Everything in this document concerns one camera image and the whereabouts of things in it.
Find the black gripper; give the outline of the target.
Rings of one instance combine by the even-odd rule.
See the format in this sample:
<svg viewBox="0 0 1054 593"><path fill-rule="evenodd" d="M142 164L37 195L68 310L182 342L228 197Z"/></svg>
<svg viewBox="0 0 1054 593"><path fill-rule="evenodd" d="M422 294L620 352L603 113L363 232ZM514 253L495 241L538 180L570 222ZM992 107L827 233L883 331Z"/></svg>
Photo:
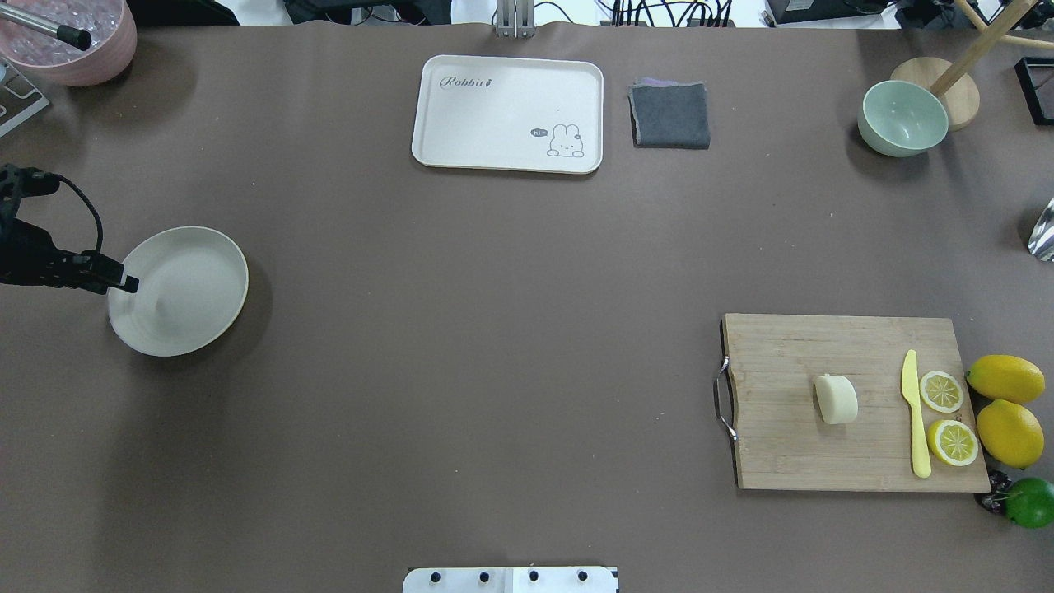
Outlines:
<svg viewBox="0 0 1054 593"><path fill-rule="evenodd" d="M139 286L139 278L126 275L124 264L117 260L101 252L81 256L56 248L47 231L19 219L2 224L1 282L81 288L95 294L106 294L111 288L134 294Z"/></svg>

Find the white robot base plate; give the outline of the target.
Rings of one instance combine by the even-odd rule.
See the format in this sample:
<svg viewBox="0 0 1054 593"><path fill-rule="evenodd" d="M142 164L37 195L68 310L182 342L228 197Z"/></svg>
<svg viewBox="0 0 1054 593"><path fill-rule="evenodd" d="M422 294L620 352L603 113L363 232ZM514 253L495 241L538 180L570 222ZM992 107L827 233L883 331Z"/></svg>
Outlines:
<svg viewBox="0 0 1054 593"><path fill-rule="evenodd" d="M403 592L618 592L618 569L604 566L419 567Z"/></svg>

